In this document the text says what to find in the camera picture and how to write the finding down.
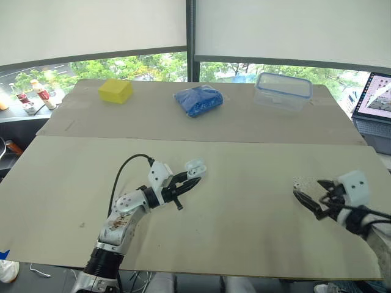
window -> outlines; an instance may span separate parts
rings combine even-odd
[[[251,63],[201,62],[200,82],[254,83],[261,72],[305,78],[313,84],[325,85],[340,107],[351,116],[369,72],[331,68],[265,65]]]
[[[187,76],[186,52],[87,60],[0,71],[0,98],[18,104],[15,94],[24,91],[31,101],[39,99],[32,90],[32,79],[43,84],[60,103],[81,78],[187,81]]]

cable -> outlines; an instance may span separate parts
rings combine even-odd
[[[30,264],[30,270],[32,270],[33,272],[37,272],[37,273],[39,273],[40,275],[42,275],[42,276],[44,276],[44,277],[47,277],[47,278],[50,278],[50,277],[51,277],[51,275],[49,275],[48,273],[43,273],[43,272],[41,272],[41,271],[39,271],[39,270],[33,269],[33,268],[32,268],[32,264]]]
[[[140,288],[137,288],[137,289],[134,289],[134,288],[132,287],[133,289],[132,289],[131,291],[124,291],[123,293],[135,293],[135,292],[139,292],[139,291],[141,291],[141,290],[142,290],[142,293],[145,292],[145,290],[146,290],[146,288],[147,288],[149,282],[150,282],[151,279],[152,279],[152,273],[150,273],[150,272],[145,272],[145,273],[147,273],[147,279],[146,279],[146,280],[143,279],[143,278],[141,278],[141,277],[139,276],[141,273],[138,272],[138,275],[136,276],[135,280],[137,280],[137,278],[140,278],[140,279],[143,281],[143,285],[142,285]],[[132,277],[130,278],[130,280],[133,279],[133,277],[134,277],[135,275],[136,275],[136,273],[134,273],[134,274],[132,275]]]
[[[133,156],[129,157],[121,165],[120,169],[117,172],[117,176],[115,177],[114,185],[112,187],[111,196],[110,196],[110,202],[109,202],[108,216],[110,215],[110,212],[111,212],[111,206],[112,206],[112,201],[114,199],[115,188],[117,187],[118,179],[119,179],[119,177],[121,175],[122,169],[126,166],[127,163],[129,163],[129,161],[133,160],[135,157],[144,157],[144,158],[146,158],[148,160],[148,163],[149,163],[150,166],[152,166],[153,162],[155,161],[153,158],[151,158],[150,156],[147,156],[146,154],[134,154]]]
[[[76,273],[75,273],[75,271],[74,270],[71,270],[72,272],[73,272],[73,275],[75,276],[75,279],[77,280],[78,279],[78,277],[76,276]]]
[[[136,284],[136,280],[137,280],[137,277],[139,276],[139,274],[140,274],[140,272],[137,272],[136,277],[135,277],[134,280],[133,280],[133,284],[132,284],[132,288],[130,289],[130,293],[133,292],[134,285]]]
[[[110,213],[111,213],[111,206],[112,206],[112,201],[114,199],[114,194],[115,194],[115,188],[117,187],[117,183],[118,183],[118,179],[120,178],[120,175],[121,175],[121,172],[122,172],[122,169],[126,166],[127,163],[129,163],[131,160],[133,160],[135,157],[144,157],[148,160],[148,163],[149,165],[152,167],[152,164],[153,162],[155,161],[152,157],[150,156],[147,156],[146,154],[134,154],[133,156],[129,157],[124,163],[122,163],[121,167],[119,168],[118,172],[117,172],[117,176],[115,177],[115,180],[114,180],[114,185],[112,187],[112,190],[111,190],[111,196],[110,196],[110,202],[109,202],[109,210],[108,210],[108,216],[110,216]],[[120,293],[124,293],[123,292],[123,287],[122,287],[122,282],[121,282],[121,276],[120,276],[120,272],[118,271],[117,273],[117,282],[118,282],[118,287],[119,287],[119,290],[120,290]]]
[[[129,282],[134,278],[135,275],[136,275],[136,272],[134,272],[133,275],[130,277]]]
[[[325,201],[324,200],[325,198],[329,198],[329,194],[323,195],[319,199],[319,202],[324,204],[325,206],[335,207],[335,208],[342,208],[342,209],[350,209],[352,211],[363,211],[363,212],[367,212],[369,214],[378,215],[380,217],[383,217],[383,218],[391,220],[391,215],[385,214],[383,212],[374,211],[374,210],[368,209],[368,208],[360,208],[360,207],[357,207],[357,206],[347,206],[345,204],[340,204],[340,203],[331,203],[330,201]]]
[[[118,282],[118,288],[120,289],[120,293],[123,293],[120,271],[117,272],[117,282]]]
[[[372,225],[374,225],[374,224],[380,224],[380,223],[391,224],[391,221],[388,221],[388,220],[374,220],[374,221],[371,221],[371,222],[369,222],[369,223],[366,223],[366,224],[361,228],[361,230],[362,230],[364,233],[368,233],[368,230],[371,228]]]

clear plastic container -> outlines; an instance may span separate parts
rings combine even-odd
[[[312,83],[302,78],[263,72],[255,83],[257,104],[300,111],[312,97]]]

floor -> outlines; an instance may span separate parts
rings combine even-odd
[[[12,284],[0,283],[1,293],[42,293],[42,292],[58,292],[69,293],[75,282],[75,276],[70,269],[55,266],[45,266],[33,264],[32,268],[50,274],[50,278],[40,276],[36,272],[29,270],[29,263],[20,263],[20,273],[16,281]],[[133,275],[130,271],[121,271],[121,279],[124,291],[130,291],[132,282],[129,279]],[[220,293],[220,277],[214,275],[193,275],[193,274],[176,274],[177,277],[177,292],[178,293]],[[146,278],[146,273],[142,272],[137,279],[134,290],[142,287],[143,279]],[[278,279],[266,278],[251,278],[250,279],[257,292],[261,293],[311,293],[313,292],[314,282],[281,282]]]

laptop keyboard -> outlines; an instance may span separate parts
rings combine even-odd
[[[360,133],[391,138],[391,125],[373,121],[356,120]]]

